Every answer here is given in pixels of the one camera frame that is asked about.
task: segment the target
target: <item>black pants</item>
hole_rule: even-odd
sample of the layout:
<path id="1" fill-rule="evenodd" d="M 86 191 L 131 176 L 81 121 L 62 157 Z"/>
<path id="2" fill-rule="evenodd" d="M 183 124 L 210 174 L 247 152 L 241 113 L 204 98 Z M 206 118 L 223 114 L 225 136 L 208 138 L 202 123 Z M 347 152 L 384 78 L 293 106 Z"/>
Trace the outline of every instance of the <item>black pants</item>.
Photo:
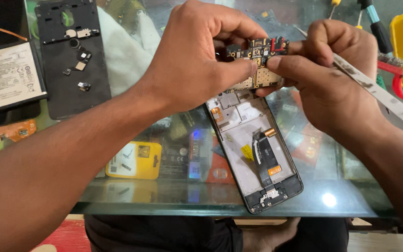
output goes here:
<path id="1" fill-rule="evenodd" d="M 230 218 L 85 215 L 93 252 L 240 252 L 242 230 Z M 345 252 L 344 218 L 302 218 L 296 236 L 278 252 Z"/>

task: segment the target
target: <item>wrist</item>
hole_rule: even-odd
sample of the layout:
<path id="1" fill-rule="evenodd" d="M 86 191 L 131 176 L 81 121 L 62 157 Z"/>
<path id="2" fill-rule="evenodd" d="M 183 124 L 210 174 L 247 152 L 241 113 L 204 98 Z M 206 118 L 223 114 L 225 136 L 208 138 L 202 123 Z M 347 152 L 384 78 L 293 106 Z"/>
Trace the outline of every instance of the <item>wrist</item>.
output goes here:
<path id="1" fill-rule="evenodd" d="M 148 82 L 142 78 L 125 93 L 119 95 L 124 105 L 127 117 L 138 115 L 142 120 L 154 123 L 159 119 L 170 116 L 168 104 Z"/>
<path id="2" fill-rule="evenodd" d="M 334 132 L 331 134 L 338 143 L 344 148 L 354 153 L 359 154 L 369 153 L 371 150 L 388 144 L 391 135 L 399 130 L 392 125 L 386 118 L 377 120 L 367 120 L 359 123 L 359 127 Z"/>

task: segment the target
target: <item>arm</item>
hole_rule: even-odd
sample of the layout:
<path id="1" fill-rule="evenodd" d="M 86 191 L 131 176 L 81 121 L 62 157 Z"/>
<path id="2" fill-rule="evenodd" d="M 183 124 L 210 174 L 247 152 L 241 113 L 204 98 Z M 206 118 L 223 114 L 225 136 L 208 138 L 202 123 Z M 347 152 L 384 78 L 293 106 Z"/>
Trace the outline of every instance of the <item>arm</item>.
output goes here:
<path id="1" fill-rule="evenodd" d="M 298 55 L 272 57 L 269 69 L 290 78 L 287 83 L 299 90 L 309 121 L 365 164 L 403 221 L 403 131 L 383 117 L 367 91 L 329 68 L 335 52 L 375 80 L 375 38 L 340 21 L 320 20 L 310 26 L 305 42 L 291 45 Z"/>
<path id="2" fill-rule="evenodd" d="M 251 60 L 217 62 L 216 40 L 266 36 L 234 9 L 197 1 L 177 6 L 134 87 L 0 152 L 0 251 L 28 251 L 45 239 L 98 171 L 143 129 L 254 74 Z"/>

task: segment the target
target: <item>black back cover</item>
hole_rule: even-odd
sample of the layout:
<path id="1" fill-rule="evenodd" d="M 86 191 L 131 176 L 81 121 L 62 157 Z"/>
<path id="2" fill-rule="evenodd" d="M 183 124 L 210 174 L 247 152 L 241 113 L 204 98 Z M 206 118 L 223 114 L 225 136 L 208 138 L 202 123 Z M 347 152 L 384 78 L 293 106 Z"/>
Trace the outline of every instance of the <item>black back cover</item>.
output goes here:
<path id="1" fill-rule="evenodd" d="M 69 9 L 73 14 L 74 24 L 69 27 L 63 24 L 62 13 L 65 9 Z M 40 2 L 35 13 L 48 90 L 49 116 L 54 120 L 67 118 L 111 99 L 100 32 L 91 37 L 76 37 L 80 45 L 91 52 L 92 57 L 83 71 L 71 71 L 70 75 L 63 73 L 79 62 L 78 50 L 71 48 L 69 38 L 64 38 L 66 30 L 100 30 L 95 1 Z M 89 83 L 90 90 L 81 91 L 77 86 L 79 83 Z"/>

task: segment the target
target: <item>orange cable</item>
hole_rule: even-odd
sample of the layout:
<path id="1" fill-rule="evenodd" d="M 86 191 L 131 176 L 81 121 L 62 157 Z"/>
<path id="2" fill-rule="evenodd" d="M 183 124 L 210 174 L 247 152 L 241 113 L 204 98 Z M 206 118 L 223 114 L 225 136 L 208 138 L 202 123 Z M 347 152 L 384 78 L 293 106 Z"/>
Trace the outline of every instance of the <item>orange cable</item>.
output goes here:
<path id="1" fill-rule="evenodd" d="M 0 28 L 0 32 L 5 32 L 5 33 L 8 33 L 8 34 L 13 35 L 13 36 L 15 36 L 15 37 L 18 37 L 18 38 L 20 38 L 20 39 L 22 39 L 22 40 L 27 41 L 27 38 L 22 37 L 22 36 L 20 36 L 20 35 L 18 35 L 18 34 L 15 34 L 15 33 L 11 32 L 11 31 L 7 31 L 7 30 L 4 30 L 4 29 L 1 29 L 1 28 Z"/>

